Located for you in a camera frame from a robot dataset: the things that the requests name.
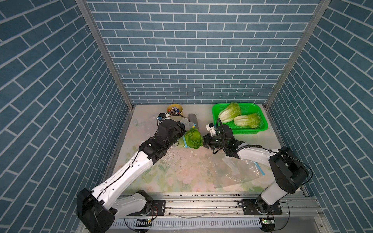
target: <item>yellow bowl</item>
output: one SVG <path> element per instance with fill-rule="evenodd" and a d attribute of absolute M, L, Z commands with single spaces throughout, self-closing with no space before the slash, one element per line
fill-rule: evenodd
<path fill-rule="evenodd" d="M 172 110 L 172 107 L 177 107 L 180 111 L 180 114 L 182 115 L 183 114 L 183 107 L 180 105 L 180 104 L 171 104 L 170 106 L 167 107 L 167 112 L 169 112 L 169 110 L 173 111 Z"/>

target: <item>plastic bag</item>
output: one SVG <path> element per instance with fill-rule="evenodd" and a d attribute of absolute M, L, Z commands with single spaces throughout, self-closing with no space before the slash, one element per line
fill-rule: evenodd
<path fill-rule="evenodd" d="M 179 146 L 190 147 L 193 149 L 198 149 L 203 146 L 203 138 L 201 133 L 196 128 L 191 128 L 188 132 L 184 134 L 179 140 Z"/>
<path fill-rule="evenodd" d="M 220 118 L 222 123 L 227 123 L 239 115 L 241 115 L 241 108 L 236 102 L 231 102 L 217 117 Z"/>
<path fill-rule="evenodd" d="M 231 158 L 220 153 L 212 155 L 209 160 L 217 188 L 249 182 L 264 175 L 259 164 L 251 160 Z"/>
<path fill-rule="evenodd" d="M 193 122 L 188 121 L 188 118 L 182 119 L 180 123 L 185 125 L 185 130 L 190 130 L 191 128 L 194 128 L 195 126 Z"/>

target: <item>floral tablecloth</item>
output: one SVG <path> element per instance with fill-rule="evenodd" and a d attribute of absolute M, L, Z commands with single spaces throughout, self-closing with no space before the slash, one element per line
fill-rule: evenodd
<path fill-rule="evenodd" d="M 212 119 L 208 114 L 212 105 L 202 106 L 196 108 L 196 105 L 193 105 L 193 110 L 188 113 L 197 115 L 200 132 L 205 135 L 204 124 Z M 114 172 L 133 156 L 144 140 L 154 135 L 157 130 L 156 117 L 163 108 L 165 107 L 160 105 L 146 108 L 136 106 Z M 247 141 L 249 137 L 251 144 L 268 143 L 268 138 L 265 135 L 261 137 L 260 133 L 235 136 L 239 140 L 244 137 L 243 141 Z M 266 135 L 270 134 L 274 133 L 269 124 Z M 269 167 L 263 164 L 259 166 L 260 168 L 252 161 L 229 158 L 219 153 L 213 155 L 211 149 L 204 147 L 198 149 L 172 147 L 153 167 L 139 176 L 125 193 L 134 193 L 140 189 L 150 193 L 234 191 L 260 193 L 273 182 L 274 178 Z"/>

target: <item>tiled wall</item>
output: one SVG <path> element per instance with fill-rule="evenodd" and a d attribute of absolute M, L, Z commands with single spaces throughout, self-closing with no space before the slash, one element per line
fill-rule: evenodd
<path fill-rule="evenodd" d="M 335 232 L 373 227 L 373 1 L 332 0 L 270 112 Z"/>
<path fill-rule="evenodd" d="M 319 0 L 89 0 L 133 103 L 264 103 Z"/>
<path fill-rule="evenodd" d="M 0 1 L 0 232 L 71 232 L 128 108 L 74 0 Z"/>

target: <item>mounting plate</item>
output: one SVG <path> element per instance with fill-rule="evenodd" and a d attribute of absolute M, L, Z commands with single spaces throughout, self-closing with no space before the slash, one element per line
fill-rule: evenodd
<path fill-rule="evenodd" d="M 256 207 L 256 199 L 243 199 L 241 200 L 241 204 L 243 206 L 244 214 L 245 215 L 262 215 L 265 213 L 261 213 L 258 211 Z M 274 215 L 282 215 L 282 210 L 280 203 L 277 201 L 272 206 L 272 213 Z"/>
<path fill-rule="evenodd" d="M 166 201 L 165 200 L 152 200 L 151 206 L 153 208 L 153 211 L 156 211 L 156 208 L 157 208 L 158 216 L 164 216 L 164 209 L 165 209 L 165 206 L 166 206 Z M 141 215 L 140 215 L 139 212 L 136 212 L 136 213 L 129 214 L 128 216 L 141 216 Z"/>

